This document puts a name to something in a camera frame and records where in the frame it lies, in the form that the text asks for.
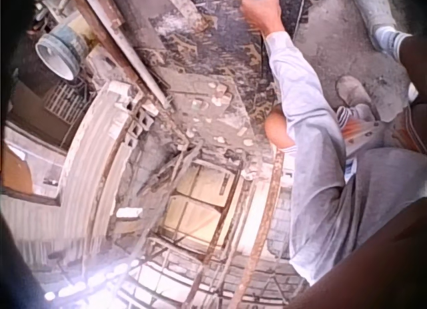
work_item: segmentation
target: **leg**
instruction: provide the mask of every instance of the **leg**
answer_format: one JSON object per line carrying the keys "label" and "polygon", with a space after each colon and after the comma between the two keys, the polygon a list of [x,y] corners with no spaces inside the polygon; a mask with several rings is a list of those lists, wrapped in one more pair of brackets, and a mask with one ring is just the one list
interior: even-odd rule
{"label": "leg", "polygon": [[400,61],[419,93],[413,105],[427,103],[427,38],[405,38],[400,46]]}
{"label": "leg", "polygon": [[427,39],[413,37],[396,30],[389,0],[354,1],[362,14],[374,47],[400,62],[418,90],[418,97],[412,103],[411,112],[408,113],[412,120],[408,124],[408,133],[414,133],[414,137],[418,138],[417,141],[425,149],[427,115],[426,108],[419,105],[427,105]]}
{"label": "leg", "polygon": [[400,60],[409,78],[418,90],[418,97],[411,105],[411,127],[427,151],[427,39],[407,37],[400,47]]}
{"label": "leg", "polygon": [[[339,107],[336,116],[342,130],[344,140],[354,136],[354,131],[360,132],[360,124],[378,120],[376,109],[363,85],[355,77],[345,75],[337,81],[336,90],[339,97],[347,106]],[[288,149],[295,142],[287,133],[287,123],[280,104],[275,105],[266,119],[264,128],[267,138],[278,149]]]}

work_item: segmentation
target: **white sock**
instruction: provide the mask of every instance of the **white sock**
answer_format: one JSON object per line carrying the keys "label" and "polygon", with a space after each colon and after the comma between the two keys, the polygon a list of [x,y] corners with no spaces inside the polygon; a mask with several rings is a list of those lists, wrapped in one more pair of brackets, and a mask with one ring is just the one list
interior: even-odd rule
{"label": "white sock", "polygon": [[393,57],[397,62],[400,62],[400,46],[403,40],[410,36],[411,34],[397,31],[391,26],[379,27],[374,33],[381,50]]}

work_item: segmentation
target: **sneaker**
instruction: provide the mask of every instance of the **sneaker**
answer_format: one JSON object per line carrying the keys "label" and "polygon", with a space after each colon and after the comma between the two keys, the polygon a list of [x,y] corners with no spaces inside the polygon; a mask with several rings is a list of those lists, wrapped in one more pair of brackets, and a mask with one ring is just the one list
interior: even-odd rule
{"label": "sneaker", "polygon": [[383,51],[375,32],[380,27],[396,29],[389,0],[354,0],[365,22],[372,45],[377,51]]}
{"label": "sneaker", "polygon": [[372,116],[373,120],[379,120],[380,116],[375,105],[372,103],[371,97],[365,90],[362,83],[351,75],[344,75],[336,82],[336,91],[338,96],[344,101],[350,109],[356,108],[356,111],[369,111],[363,116]]}

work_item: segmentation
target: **person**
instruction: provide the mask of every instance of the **person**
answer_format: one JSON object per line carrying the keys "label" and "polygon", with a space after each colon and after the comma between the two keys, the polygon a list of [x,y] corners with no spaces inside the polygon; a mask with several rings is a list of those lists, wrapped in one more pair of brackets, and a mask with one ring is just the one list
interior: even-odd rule
{"label": "person", "polygon": [[[276,107],[267,118],[266,134],[278,149],[296,145],[290,263],[310,285],[402,210],[427,203],[420,200],[427,196],[427,40],[397,31],[388,0],[354,1],[373,46],[406,68],[418,92],[390,123],[376,121],[352,77],[337,84],[350,107],[334,112],[316,72],[286,33],[279,0],[242,0],[246,19],[264,36],[281,91],[282,111]],[[349,122],[360,132],[348,135]],[[346,142],[359,145],[347,150]],[[345,181],[349,155],[355,174]]]}

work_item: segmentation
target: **gray long-sleeve shirt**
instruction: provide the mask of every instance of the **gray long-sleeve shirt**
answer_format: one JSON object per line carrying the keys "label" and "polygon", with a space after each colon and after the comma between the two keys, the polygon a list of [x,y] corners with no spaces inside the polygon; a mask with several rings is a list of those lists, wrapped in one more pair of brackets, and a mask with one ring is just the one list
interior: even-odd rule
{"label": "gray long-sleeve shirt", "polygon": [[357,155],[344,181],[346,147],[316,72],[286,32],[266,38],[295,141],[290,263],[310,284],[363,244],[407,205],[427,196],[427,157],[393,147]]}

